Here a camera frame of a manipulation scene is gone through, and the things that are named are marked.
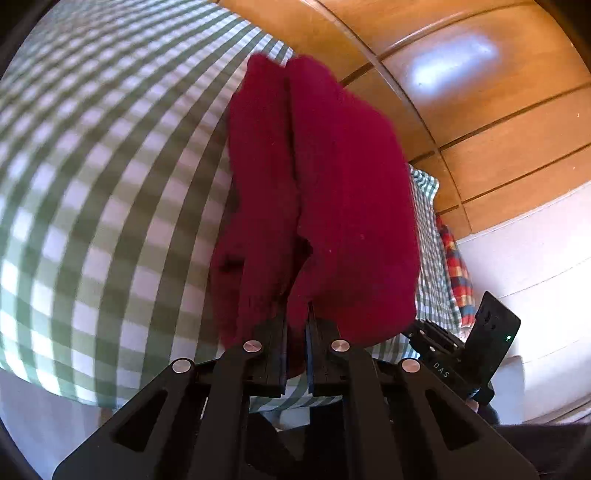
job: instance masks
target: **wooden panel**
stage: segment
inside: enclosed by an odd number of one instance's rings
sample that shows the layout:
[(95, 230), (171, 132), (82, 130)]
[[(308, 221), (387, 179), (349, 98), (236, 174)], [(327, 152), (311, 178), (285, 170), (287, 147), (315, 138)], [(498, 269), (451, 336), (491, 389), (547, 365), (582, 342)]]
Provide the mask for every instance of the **wooden panel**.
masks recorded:
[(462, 200), (591, 142), (591, 88), (554, 99), (444, 150)]
[(453, 185), (452, 177), (449, 174), (445, 163), (436, 155), (424, 158), (413, 164), (415, 168), (426, 171), (439, 180), (439, 189), (435, 195), (433, 206), (436, 212), (447, 210), (453, 206), (458, 205), (458, 194)]
[(365, 56), (334, 23), (301, 0), (220, 0), (298, 54), (324, 63), (342, 80), (367, 63)]
[(461, 208), (455, 208), (449, 212), (441, 214), (441, 221), (445, 223), (456, 240), (470, 235), (470, 225), (466, 220), (466, 215)]
[(538, 5), (442, 28), (384, 60), (439, 145), (591, 80)]
[(505, 222), (591, 179), (591, 147), (465, 203), (474, 232)]
[(322, 0), (377, 54), (418, 30), (518, 0)]
[(347, 89), (389, 118), (408, 160), (431, 150), (429, 135), (417, 115), (404, 106), (376, 70), (363, 74)]

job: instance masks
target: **checkered bedsheet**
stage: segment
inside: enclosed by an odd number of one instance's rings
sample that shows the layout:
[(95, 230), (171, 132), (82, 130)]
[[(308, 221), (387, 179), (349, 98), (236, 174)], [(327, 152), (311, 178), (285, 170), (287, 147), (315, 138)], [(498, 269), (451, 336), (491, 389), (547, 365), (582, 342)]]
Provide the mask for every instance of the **checkered bedsheet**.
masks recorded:
[[(61, 0), (0, 81), (0, 367), (114, 408), (179, 357), (221, 353), (207, 278), (231, 174), (223, 113), (246, 61), (285, 44), (203, 0)], [(460, 312), (435, 226), (437, 180), (411, 169), (417, 309)], [(396, 337), (372, 350), (412, 354)], [(317, 404), (305, 377), (279, 400)]]

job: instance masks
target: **red cloth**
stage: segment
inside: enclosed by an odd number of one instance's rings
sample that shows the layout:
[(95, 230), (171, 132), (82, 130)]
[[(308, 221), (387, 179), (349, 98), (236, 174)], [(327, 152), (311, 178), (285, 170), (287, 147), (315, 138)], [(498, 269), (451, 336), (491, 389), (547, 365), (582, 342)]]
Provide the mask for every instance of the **red cloth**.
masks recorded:
[(312, 301), (342, 338), (374, 345), (415, 318), (420, 267), (408, 165), (386, 118), (309, 57), (290, 60), (291, 122), (301, 213), (313, 253), (291, 289), (301, 332)]
[(292, 276), (299, 202), (288, 101), (285, 70), (264, 56), (252, 56), (228, 117), (230, 166), (240, 205), (211, 265), (213, 313), (226, 347), (274, 315), (274, 302)]
[[(226, 347), (272, 315), (294, 275), (287, 316), (297, 343), (309, 302), (362, 346), (414, 320), (411, 180), (387, 119), (310, 58), (282, 69), (253, 56), (230, 102), (229, 153), (241, 204), (211, 269)], [(312, 253), (293, 271), (298, 236)]]

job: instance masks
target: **colorful plaid cloth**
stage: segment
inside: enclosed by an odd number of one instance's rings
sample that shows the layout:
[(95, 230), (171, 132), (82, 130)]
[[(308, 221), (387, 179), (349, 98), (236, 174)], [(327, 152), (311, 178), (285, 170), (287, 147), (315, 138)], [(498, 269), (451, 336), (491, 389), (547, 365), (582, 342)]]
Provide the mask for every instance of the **colorful plaid cloth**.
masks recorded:
[(437, 230), (439, 230), (445, 249), (447, 272), (452, 282), (453, 295), (462, 313), (462, 328), (471, 327), (476, 322), (474, 317), (476, 315), (476, 302), (470, 273), (460, 255), (460, 251), (457, 249), (456, 239), (454, 239), (447, 225), (441, 221), (439, 215), (437, 215)]

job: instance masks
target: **wooden wall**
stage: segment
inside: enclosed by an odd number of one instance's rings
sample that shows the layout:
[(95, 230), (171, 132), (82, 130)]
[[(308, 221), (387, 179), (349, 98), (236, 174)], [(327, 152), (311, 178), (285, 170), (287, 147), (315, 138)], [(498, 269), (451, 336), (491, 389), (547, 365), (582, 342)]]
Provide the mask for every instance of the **wooden wall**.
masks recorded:
[(591, 179), (591, 74), (517, 0), (220, 0), (392, 122), (461, 238)]

